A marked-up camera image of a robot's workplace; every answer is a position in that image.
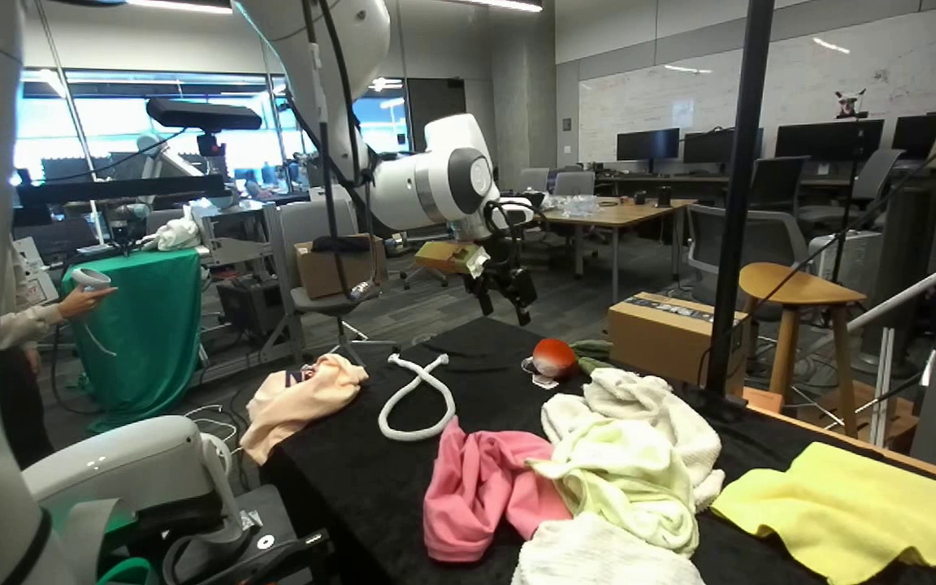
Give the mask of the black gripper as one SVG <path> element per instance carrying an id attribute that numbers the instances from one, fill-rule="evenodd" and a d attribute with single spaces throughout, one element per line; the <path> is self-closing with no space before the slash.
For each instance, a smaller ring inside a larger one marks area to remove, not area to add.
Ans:
<path id="1" fill-rule="evenodd" d="M 478 238 L 485 256 L 474 272 L 465 275 L 465 288 L 485 316 L 494 311 L 492 296 L 500 291 L 514 306 L 518 321 L 527 326 L 536 285 L 520 245 L 522 230 L 536 221 L 536 205 L 531 197 L 497 197 L 482 207 L 482 221 L 487 228 L 487 235 Z"/>

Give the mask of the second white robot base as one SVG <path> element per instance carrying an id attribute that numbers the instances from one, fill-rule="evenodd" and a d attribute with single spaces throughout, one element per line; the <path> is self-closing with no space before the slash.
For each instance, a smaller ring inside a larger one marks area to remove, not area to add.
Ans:
<path id="1" fill-rule="evenodd" d="M 0 303 L 12 223 L 21 8 L 0 0 Z M 151 416 L 18 466 L 0 427 L 0 585 L 311 585 L 325 544 L 277 491 L 234 494 L 186 416 Z"/>

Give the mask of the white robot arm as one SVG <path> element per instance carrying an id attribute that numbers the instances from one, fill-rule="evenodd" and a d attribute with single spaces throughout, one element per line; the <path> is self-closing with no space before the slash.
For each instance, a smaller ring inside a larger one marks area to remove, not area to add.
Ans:
<path id="1" fill-rule="evenodd" d="M 427 124 L 427 148 L 378 156 L 355 117 L 389 52 L 383 0 L 226 0 L 241 24 L 278 61 L 291 115 L 310 133 L 325 187 L 342 184 L 387 230 L 449 228 L 469 255 L 465 288 L 485 311 L 500 291 L 520 321 L 536 303 L 522 267 L 518 202 L 497 184 L 497 168 L 474 115 Z"/>

